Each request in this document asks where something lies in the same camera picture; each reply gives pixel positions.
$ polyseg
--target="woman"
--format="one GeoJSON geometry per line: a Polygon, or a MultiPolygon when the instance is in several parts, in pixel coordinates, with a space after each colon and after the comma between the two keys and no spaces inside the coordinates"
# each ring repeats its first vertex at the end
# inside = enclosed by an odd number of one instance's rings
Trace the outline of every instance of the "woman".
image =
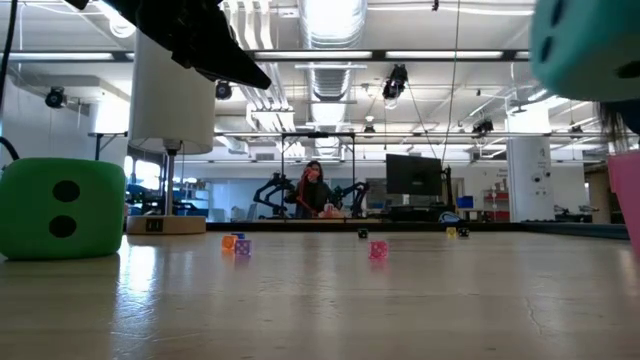
{"type": "Polygon", "coordinates": [[[295,192],[289,192],[286,200],[296,203],[296,218],[311,219],[324,211],[330,195],[331,189],[324,182],[322,166],[317,161],[311,161],[305,167],[295,192]]]}
{"type": "Polygon", "coordinates": [[[640,100],[599,103],[598,113],[602,131],[617,151],[624,151],[629,147],[625,125],[640,135],[640,100]]]}

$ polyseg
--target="computer monitor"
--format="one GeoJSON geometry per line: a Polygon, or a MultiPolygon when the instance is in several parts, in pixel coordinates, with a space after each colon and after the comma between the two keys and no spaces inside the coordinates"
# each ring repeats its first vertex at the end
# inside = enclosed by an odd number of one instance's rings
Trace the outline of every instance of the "computer monitor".
{"type": "Polygon", "coordinates": [[[442,196],[442,162],[387,154],[387,194],[442,196]]]}

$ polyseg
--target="wooden table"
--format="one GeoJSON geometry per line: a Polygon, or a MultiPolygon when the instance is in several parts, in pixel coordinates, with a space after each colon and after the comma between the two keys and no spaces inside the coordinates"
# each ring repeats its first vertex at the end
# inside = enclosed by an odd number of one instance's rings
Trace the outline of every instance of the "wooden table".
{"type": "Polygon", "coordinates": [[[528,233],[130,237],[119,256],[0,261],[0,359],[634,359],[627,242],[528,233]]]}

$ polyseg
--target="purple die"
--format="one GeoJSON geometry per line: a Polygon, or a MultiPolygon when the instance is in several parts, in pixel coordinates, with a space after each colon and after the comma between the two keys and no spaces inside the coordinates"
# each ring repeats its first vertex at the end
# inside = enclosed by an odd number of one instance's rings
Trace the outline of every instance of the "purple die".
{"type": "Polygon", "coordinates": [[[251,255],[251,240],[236,240],[235,251],[236,255],[251,255]]]}
{"type": "Polygon", "coordinates": [[[389,245],[386,241],[371,241],[369,243],[369,259],[386,259],[389,255],[389,245]]]}

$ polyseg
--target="laboratory room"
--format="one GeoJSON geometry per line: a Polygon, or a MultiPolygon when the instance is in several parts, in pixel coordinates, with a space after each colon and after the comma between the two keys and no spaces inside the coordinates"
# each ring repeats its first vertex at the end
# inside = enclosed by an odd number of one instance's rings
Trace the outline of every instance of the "laboratory room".
{"type": "Polygon", "coordinates": [[[0,0],[0,359],[637,358],[639,13],[0,0]]]}

